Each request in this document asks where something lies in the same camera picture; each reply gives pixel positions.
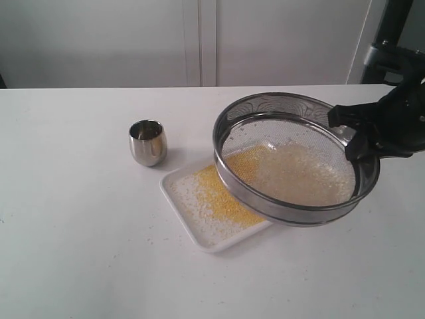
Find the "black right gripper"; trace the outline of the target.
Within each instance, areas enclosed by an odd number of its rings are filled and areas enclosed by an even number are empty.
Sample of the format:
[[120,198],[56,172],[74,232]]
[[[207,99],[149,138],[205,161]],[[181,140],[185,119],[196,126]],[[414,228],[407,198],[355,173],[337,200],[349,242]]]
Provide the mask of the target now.
[[348,161],[377,156],[409,158],[424,151],[424,81],[405,80],[378,102],[336,105],[327,113],[329,127],[356,132],[345,147]]

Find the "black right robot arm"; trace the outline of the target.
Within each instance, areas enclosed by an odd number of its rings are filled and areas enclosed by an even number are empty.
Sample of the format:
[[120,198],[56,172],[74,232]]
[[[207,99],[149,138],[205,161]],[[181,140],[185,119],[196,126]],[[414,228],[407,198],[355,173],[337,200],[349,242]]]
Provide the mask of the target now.
[[349,161],[375,156],[409,158],[424,151],[424,51],[398,45],[412,1],[387,1],[379,29],[365,61],[364,84],[388,82],[392,90],[376,102],[336,105],[329,126],[346,126],[355,135],[345,148]]

